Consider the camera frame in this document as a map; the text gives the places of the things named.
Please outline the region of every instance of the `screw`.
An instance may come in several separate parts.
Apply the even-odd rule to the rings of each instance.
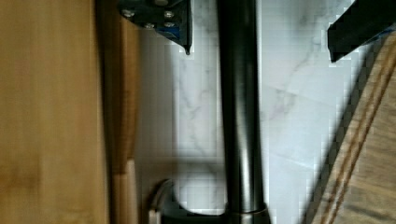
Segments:
[[[164,7],[169,4],[169,1],[168,0],[155,0],[154,3],[155,3],[155,5],[157,5],[159,7]]]
[[[175,24],[173,22],[166,22],[163,24],[165,27],[174,27]]]
[[[173,13],[173,11],[165,11],[163,15],[165,16],[166,19],[171,19],[175,16],[175,13]]]
[[[152,24],[152,23],[146,23],[146,24],[145,24],[145,28],[146,28],[146,29],[152,29],[152,28],[154,28],[154,27],[155,27],[155,25]]]
[[[124,17],[126,17],[126,18],[131,18],[132,16],[134,16],[134,12],[132,12],[129,9],[123,9],[122,15],[124,15]]]

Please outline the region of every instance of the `wooden floor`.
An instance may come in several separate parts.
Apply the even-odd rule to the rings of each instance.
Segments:
[[[385,42],[361,91],[345,138],[329,154],[335,163],[328,158],[324,164],[333,167],[312,200],[318,204],[311,207],[313,223],[396,223],[396,35]]]

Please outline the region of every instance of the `marble tile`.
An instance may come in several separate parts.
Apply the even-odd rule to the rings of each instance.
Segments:
[[[269,157],[266,198],[271,219],[273,223],[299,223],[309,200],[306,193],[312,190],[313,169],[277,155]]]
[[[224,213],[226,186],[222,162],[181,161],[175,192],[184,208],[206,215]]]
[[[334,96],[342,97],[356,75],[365,48],[331,64],[326,31],[351,1],[258,3],[263,83],[330,105]]]
[[[314,169],[336,126],[336,107],[269,86],[262,88],[262,145]]]
[[[222,161],[216,1],[193,1],[192,12],[191,56],[180,47],[171,52],[178,156]]]

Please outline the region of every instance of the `white marble wall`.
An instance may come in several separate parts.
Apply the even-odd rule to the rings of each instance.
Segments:
[[[274,223],[298,223],[365,48],[331,64],[326,30],[348,0],[258,1],[265,201]],[[180,203],[221,214],[225,185],[215,0],[192,0],[191,56],[142,32],[136,164],[142,194],[164,177]]]

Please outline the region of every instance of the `black metal pole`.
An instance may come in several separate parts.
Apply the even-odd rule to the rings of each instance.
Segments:
[[[218,0],[228,210],[265,210],[255,0]]]

